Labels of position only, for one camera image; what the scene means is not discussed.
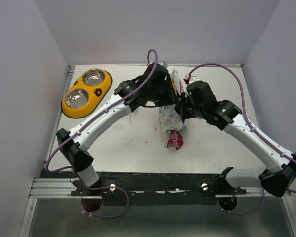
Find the pet food bag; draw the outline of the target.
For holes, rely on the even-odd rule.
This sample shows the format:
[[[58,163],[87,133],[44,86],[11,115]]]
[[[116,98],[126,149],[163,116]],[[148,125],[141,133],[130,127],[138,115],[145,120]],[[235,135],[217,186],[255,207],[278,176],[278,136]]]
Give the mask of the pet food bag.
[[[165,147],[179,150],[189,136],[189,125],[189,120],[181,120],[175,105],[159,108],[159,127]]]

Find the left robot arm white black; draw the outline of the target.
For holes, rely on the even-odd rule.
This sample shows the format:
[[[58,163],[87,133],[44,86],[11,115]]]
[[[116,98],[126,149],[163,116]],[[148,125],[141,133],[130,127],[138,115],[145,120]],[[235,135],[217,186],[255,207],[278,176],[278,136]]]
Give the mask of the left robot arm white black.
[[[108,101],[81,124],[69,131],[60,129],[56,134],[60,151],[83,181],[83,190],[89,195],[99,191],[99,176],[88,149],[102,133],[147,102],[162,107],[177,100],[166,63],[152,63],[142,75],[121,82]]]

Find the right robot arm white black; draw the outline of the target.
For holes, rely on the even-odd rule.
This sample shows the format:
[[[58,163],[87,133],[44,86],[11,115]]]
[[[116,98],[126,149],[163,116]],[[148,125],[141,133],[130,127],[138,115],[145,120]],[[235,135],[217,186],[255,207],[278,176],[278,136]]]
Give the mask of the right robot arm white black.
[[[284,149],[266,136],[231,101],[217,101],[206,82],[189,84],[179,101],[176,110],[182,119],[204,119],[237,139],[264,164],[258,168],[227,168],[217,181],[220,192],[227,194],[234,188],[259,187],[276,197],[284,195],[296,178],[296,152]]]

